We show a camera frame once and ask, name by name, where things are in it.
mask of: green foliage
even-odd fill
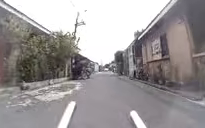
[[[16,17],[9,17],[3,23],[15,37],[11,40],[20,43],[21,54],[17,68],[22,81],[32,82],[66,75],[68,61],[78,52],[71,34],[54,32],[51,35],[38,35]]]

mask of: road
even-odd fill
[[[131,110],[138,112],[148,128],[205,128],[205,106],[177,95],[109,72],[66,83],[65,87],[78,83],[81,89],[63,98],[48,96],[48,90],[55,92],[55,87],[0,98],[0,128],[57,128],[72,100],[77,108],[70,128],[134,128]]]
[[[148,128],[205,128],[205,107],[109,73],[93,76],[75,98],[70,128],[132,128],[136,110]]]

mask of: dashed white line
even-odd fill
[[[133,120],[136,128],[146,128],[146,125],[142,121],[142,119],[139,117],[138,113],[136,111],[130,112],[131,119]]]
[[[66,110],[62,116],[62,119],[58,125],[58,128],[68,128],[70,119],[72,118],[73,112],[76,107],[76,102],[71,101],[68,106],[66,107]]]

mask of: car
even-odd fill
[[[104,68],[104,71],[106,71],[106,72],[107,72],[107,71],[109,71],[109,69],[108,69],[108,68]]]

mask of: overcast sky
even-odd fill
[[[78,28],[81,54],[109,63],[133,41],[169,0],[5,0],[52,31],[74,30],[77,11],[86,26]]]

